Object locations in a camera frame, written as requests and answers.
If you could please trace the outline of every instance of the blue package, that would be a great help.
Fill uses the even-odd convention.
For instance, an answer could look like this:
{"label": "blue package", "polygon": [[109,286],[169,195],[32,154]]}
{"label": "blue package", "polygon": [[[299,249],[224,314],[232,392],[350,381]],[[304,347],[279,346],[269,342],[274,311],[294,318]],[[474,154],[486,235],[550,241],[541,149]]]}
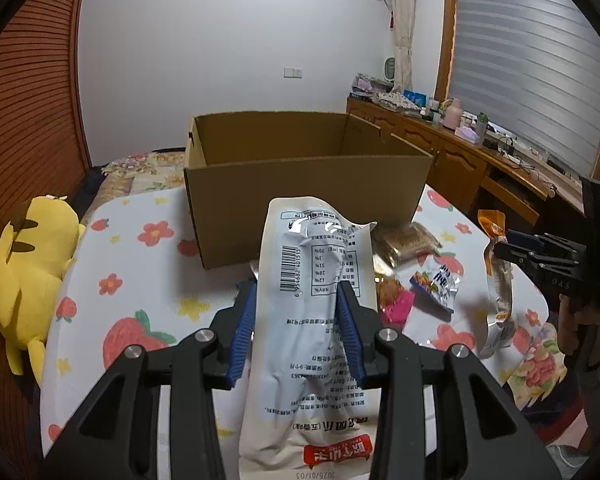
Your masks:
{"label": "blue package", "polygon": [[419,94],[417,92],[412,92],[411,90],[404,90],[402,95],[405,96],[409,101],[418,105],[420,108],[424,108],[427,106],[427,96],[424,94]]}

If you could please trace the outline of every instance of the nutrition facts table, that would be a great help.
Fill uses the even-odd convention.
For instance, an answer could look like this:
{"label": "nutrition facts table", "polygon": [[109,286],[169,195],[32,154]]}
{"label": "nutrition facts table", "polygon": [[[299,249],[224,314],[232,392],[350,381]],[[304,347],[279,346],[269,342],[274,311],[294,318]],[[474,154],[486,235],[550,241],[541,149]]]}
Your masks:
{"label": "nutrition facts table", "polygon": [[[344,254],[342,267],[328,266],[326,260],[329,253]],[[340,280],[349,280],[351,286],[360,297],[360,281],[358,279],[358,255],[355,250],[346,251],[344,247],[336,244],[312,245],[312,279],[311,295],[326,296],[335,294]]]}

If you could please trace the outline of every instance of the window blind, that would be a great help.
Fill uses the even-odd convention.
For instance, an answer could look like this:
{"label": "window blind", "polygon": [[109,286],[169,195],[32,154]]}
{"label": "window blind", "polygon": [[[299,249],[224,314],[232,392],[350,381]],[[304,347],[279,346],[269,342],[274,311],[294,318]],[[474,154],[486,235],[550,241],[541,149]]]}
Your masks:
{"label": "window blind", "polygon": [[591,173],[600,38],[571,0],[458,0],[449,95]]}

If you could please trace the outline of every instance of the stuffed animal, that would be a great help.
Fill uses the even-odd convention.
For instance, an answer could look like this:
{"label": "stuffed animal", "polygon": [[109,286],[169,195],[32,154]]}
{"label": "stuffed animal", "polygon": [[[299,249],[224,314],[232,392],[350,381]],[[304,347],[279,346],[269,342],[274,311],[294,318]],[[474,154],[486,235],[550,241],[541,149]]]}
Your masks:
{"label": "stuffed animal", "polygon": [[42,382],[46,335],[56,295],[85,227],[64,200],[39,196],[16,211],[0,236],[0,332],[7,360],[22,375],[27,350]]}

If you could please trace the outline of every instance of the metal screw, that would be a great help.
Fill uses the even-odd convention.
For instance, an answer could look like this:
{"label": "metal screw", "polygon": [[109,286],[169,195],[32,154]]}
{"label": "metal screw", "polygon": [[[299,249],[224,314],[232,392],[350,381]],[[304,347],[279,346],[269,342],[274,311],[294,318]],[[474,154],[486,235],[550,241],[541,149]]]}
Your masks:
{"label": "metal screw", "polygon": [[202,328],[196,332],[196,339],[201,343],[207,343],[211,341],[215,336],[216,334],[214,334],[214,331],[208,328]]}
{"label": "metal screw", "polygon": [[469,349],[465,345],[455,344],[451,347],[451,353],[462,359],[469,355]]}
{"label": "metal screw", "polygon": [[131,345],[125,348],[125,357],[127,359],[137,359],[142,355],[142,347],[140,345]]}
{"label": "metal screw", "polygon": [[382,341],[391,342],[398,339],[398,333],[393,328],[383,328],[378,335]]}

